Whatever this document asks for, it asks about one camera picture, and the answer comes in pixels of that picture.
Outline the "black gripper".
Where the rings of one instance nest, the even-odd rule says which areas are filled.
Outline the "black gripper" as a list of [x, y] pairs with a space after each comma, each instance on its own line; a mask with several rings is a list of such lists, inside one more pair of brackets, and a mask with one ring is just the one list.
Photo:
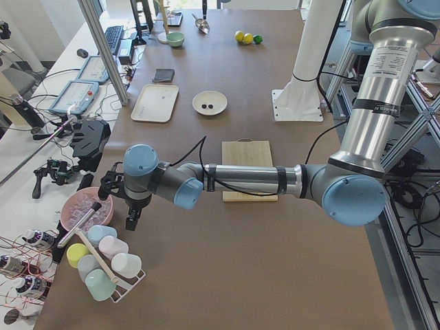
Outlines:
[[151, 202], [152, 193], [145, 188], [134, 186], [125, 186], [124, 193], [126, 195], [124, 200], [129, 207], [125, 228], [126, 230], [135, 230], [143, 208]]

